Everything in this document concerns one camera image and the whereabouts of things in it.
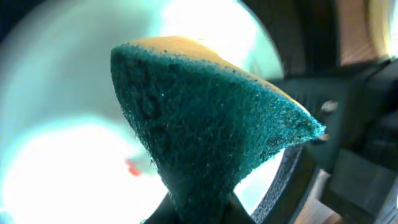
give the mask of green scrubbing pad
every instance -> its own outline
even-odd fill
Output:
[[[111,73],[124,115],[185,223],[217,223],[240,180],[325,130],[259,80],[175,50],[123,44],[111,52]]]

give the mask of teal abrasive surface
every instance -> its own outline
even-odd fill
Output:
[[[217,222],[240,180],[325,130],[284,96],[214,62],[123,44],[111,52],[111,73],[185,223]]]

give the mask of sponge edge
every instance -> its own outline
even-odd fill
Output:
[[[240,180],[325,130],[274,88],[200,58],[140,43],[111,52],[124,115],[185,223],[217,222]]]

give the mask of white plate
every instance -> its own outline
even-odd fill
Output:
[[[57,1],[41,5],[1,48],[1,209],[17,224],[138,223],[167,189],[122,116],[110,51],[158,35],[204,38],[224,59],[282,77],[278,54],[233,1]],[[143,160],[143,174],[127,171]],[[235,189],[252,213],[282,153]]]

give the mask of folded sponge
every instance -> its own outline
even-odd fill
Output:
[[[111,52],[116,96],[185,223],[217,222],[240,180],[325,127],[285,93],[190,39]]]

